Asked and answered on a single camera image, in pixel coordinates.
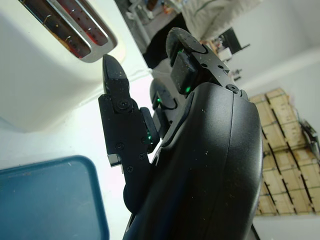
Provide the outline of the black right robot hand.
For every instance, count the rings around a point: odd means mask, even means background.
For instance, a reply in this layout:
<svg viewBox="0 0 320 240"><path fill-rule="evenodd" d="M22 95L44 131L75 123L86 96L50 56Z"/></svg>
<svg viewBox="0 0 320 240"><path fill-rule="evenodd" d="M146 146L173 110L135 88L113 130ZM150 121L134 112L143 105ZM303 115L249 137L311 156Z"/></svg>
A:
<svg viewBox="0 0 320 240"><path fill-rule="evenodd" d="M257 107L229 69L184 29L165 42L179 103L154 79L154 113L138 107L111 55L102 58L98 98L106 152L122 166L131 216L126 240L244 240L262 182L262 127Z"/></svg>

